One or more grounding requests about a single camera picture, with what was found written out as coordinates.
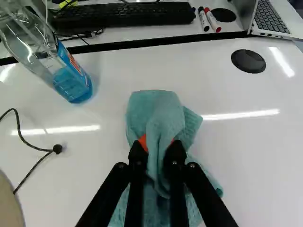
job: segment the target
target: marker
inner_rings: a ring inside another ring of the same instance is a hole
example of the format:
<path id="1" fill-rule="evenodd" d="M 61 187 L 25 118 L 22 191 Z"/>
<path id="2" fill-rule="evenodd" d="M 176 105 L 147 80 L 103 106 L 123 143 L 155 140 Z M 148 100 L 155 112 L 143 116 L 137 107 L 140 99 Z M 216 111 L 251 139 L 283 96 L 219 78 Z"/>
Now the marker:
<path id="1" fill-rule="evenodd" d="M 218 21 L 216 20 L 216 18 L 214 18 L 213 14 L 211 13 L 210 9 L 208 7 L 204 8 L 204 12 L 207 16 L 207 19 L 209 21 L 209 23 L 211 24 L 213 30 L 216 33 L 219 33 L 221 31 L 221 27 L 218 25 Z"/>
<path id="2" fill-rule="evenodd" d="M 204 8 L 202 6 L 199 7 L 198 13 L 199 13 L 200 21 L 202 24 L 202 29 L 203 29 L 203 31 L 207 32 L 209 30 L 210 24 L 207 20 L 206 14 L 204 12 Z"/>

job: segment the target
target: microfiber cloth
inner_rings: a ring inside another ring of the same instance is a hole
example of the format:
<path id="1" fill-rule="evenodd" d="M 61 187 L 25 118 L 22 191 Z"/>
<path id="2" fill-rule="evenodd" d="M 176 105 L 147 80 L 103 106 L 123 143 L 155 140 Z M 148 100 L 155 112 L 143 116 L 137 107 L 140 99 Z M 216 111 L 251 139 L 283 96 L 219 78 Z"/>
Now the microfiber cloth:
<path id="1" fill-rule="evenodd" d="M 181 140 L 188 151 L 202 123 L 202 117 L 182 106 L 172 91 L 146 90 L 133 92 L 126 111 L 126 137 L 132 146 L 146 134 L 149 177 L 144 186 L 144 226 L 169 227 L 169 183 L 163 174 L 165 151 L 172 139 Z M 187 162 L 195 159 L 187 154 Z M 219 196 L 223 190 L 218 182 L 201 166 Z M 122 227 L 126 213 L 129 186 L 122 194 L 109 226 Z M 197 227 L 202 217 L 194 198 L 186 189 L 189 225 Z"/>

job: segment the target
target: black desk edge strip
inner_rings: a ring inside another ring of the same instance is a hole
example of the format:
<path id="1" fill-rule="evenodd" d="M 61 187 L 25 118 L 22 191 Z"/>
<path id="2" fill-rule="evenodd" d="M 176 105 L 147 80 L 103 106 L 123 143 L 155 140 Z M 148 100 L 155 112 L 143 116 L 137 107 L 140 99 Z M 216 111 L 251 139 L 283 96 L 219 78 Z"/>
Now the black desk edge strip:
<path id="1" fill-rule="evenodd" d="M 68 47 L 67 49 L 71 54 L 80 54 L 80 53 L 132 49 L 132 48 L 149 47 L 149 46 L 184 44 L 184 43 L 193 43 L 193 42 L 201 42 L 201 41 L 249 38 L 249 37 L 257 37 L 257 36 L 247 35 L 246 31 L 224 32 L 218 34 L 209 33 L 209 34 L 182 35 L 182 36 L 174 36 L 174 37 L 122 41 L 122 42 L 105 43 L 105 44 L 92 44 L 92 45 Z M 0 66 L 9 65 L 17 62 L 18 61 L 14 57 L 2 58 L 0 59 Z"/>

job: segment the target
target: white table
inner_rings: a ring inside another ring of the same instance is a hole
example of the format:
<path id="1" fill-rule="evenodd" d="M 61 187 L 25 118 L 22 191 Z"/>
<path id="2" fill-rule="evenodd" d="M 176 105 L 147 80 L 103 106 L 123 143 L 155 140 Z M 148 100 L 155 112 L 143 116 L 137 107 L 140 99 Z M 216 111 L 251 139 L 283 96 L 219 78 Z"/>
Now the white table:
<path id="1" fill-rule="evenodd" d="M 240 48 L 261 54 L 266 70 L 234 67 L 231 53 Z M 175 91 L 204 117 L 190 152 L 223 186 L 239 226 L 303 226 L 303 54 L 292 42 L 220 40 L 75 58 L 94 78 L 95 95 L 82 105 L 69 104 L 19 64 L 0 73 L 0 113 L 17 108 L 26 139 L 37 146 L 66 145 L 18 192 L 28 227 L 75 226 L 113 165 L 127 162 L 124 114 L 130 94 L 145 89 Z M 15 134 L 10 115 L 0 123 L 0 169 L 14 187 L 44 155 Z"/>

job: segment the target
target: laptop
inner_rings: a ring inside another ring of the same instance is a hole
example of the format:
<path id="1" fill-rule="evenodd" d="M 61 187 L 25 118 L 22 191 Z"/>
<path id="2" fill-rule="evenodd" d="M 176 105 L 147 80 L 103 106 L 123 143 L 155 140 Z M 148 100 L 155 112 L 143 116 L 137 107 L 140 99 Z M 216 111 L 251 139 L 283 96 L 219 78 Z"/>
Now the laptop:
<path id="1" fill-rule="evenodd" d="M 233 0 L 248 34 L 303 39 L 303 19 L 287 0 Z"/>

